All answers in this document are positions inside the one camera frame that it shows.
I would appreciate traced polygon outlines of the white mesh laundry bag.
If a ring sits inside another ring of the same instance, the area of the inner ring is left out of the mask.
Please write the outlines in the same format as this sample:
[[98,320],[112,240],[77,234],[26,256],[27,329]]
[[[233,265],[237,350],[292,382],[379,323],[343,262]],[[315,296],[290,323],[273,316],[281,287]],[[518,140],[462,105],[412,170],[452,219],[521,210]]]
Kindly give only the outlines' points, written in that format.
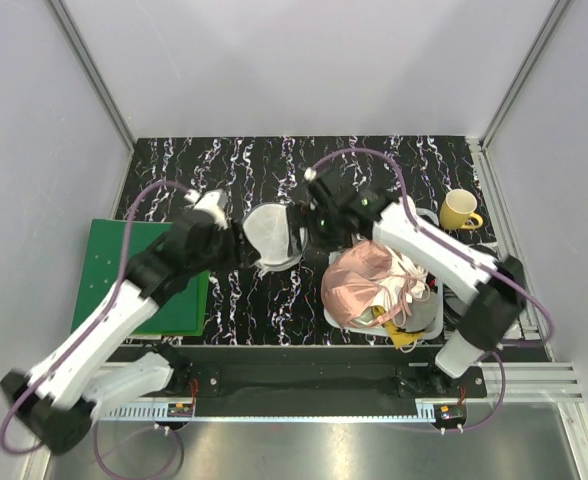
[[294,208],[268,202],[252,208],[242,221],[242,229],[258,252],[255,267],[262,275],[282,272],[300,262],[307,246],[307,232],[288,219]]

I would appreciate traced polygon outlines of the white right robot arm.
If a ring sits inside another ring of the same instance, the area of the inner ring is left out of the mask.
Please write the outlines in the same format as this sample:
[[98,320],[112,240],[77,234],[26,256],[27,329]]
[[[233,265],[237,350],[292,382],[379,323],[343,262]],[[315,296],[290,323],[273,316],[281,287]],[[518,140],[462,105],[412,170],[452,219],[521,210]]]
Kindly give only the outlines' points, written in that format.
[[357,190],[335,169],[309,168],[304,178],[311,201],[303,222],[312,246],[336,250],[357,237],[374,240],[425,267],[464,302],[455,333],[427,374],[434,393],[454,394],[468,368],[502,342],[525,309],[522,263],[512,256],[499,261],[458,242],[419,218],[405,196]]

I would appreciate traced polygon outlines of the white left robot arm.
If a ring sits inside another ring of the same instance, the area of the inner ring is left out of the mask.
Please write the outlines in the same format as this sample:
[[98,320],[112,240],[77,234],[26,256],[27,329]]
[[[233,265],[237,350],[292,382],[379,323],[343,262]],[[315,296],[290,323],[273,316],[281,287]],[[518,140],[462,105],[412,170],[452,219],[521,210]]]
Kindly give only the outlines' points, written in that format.
[[7,418],[18,420],[52,454],[72,450],[126,402],[153,392],[177,396],[188,388],[191,363],[171,346],[156,346],[125,367],[95,375],[193,277],[255,259],[240,224],[225,213],[224,191],[189,191],[186,197],[189,205],[169,231],[136,255],[122,250],[105,298],[57,349],[29,371],[13,369],[2,378]]

